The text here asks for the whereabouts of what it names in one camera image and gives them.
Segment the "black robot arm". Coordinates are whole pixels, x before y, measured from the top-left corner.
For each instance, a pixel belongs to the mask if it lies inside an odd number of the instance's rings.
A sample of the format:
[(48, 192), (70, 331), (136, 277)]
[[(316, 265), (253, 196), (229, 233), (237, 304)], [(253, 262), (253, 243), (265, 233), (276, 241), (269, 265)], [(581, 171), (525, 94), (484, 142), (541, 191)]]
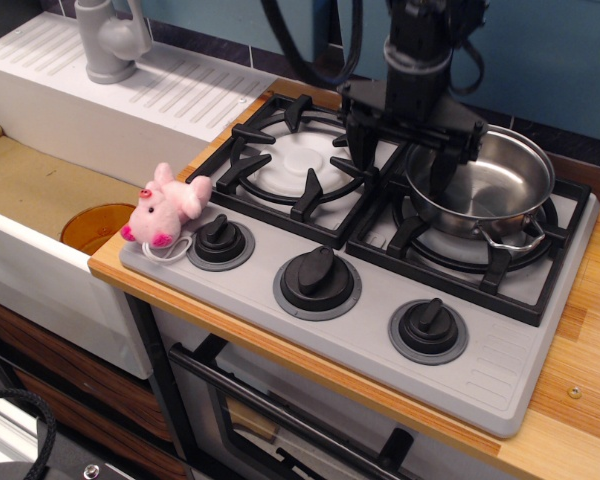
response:
[(391, 137), (427, 146), (436, 154), (429, 194), (437, 199), (458, 165), (476, 160), (487, 124), (457, 101), (476, 90), (451, 82), (453, 53), (464, 49), (477, 67), (484, 62), (469, 41), (482, 25), (483, 1), (391, 1), (383, 81), (351, 80), (339, 87), (340, 116), (356, 169), (366, 171), (378, 141)]

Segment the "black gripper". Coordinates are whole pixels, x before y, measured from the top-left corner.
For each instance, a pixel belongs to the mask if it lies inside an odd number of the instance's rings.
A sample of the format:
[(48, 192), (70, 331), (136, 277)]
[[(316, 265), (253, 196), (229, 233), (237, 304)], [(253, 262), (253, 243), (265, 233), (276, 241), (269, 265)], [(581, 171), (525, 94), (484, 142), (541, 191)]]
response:
[(341, 117), (354, 166), (373, 165), (379, 140), (395, 137), (435, 149), (430, 167), (429, 199), (438, 203), (459, 163), (477, 158), (485, 121), (469, 112), (450, 94), (454, 46), (438, 39), (427, 51), (417, 39), (388, 39), (383, 54), (384, 81), (349, 80), (338, 88)]

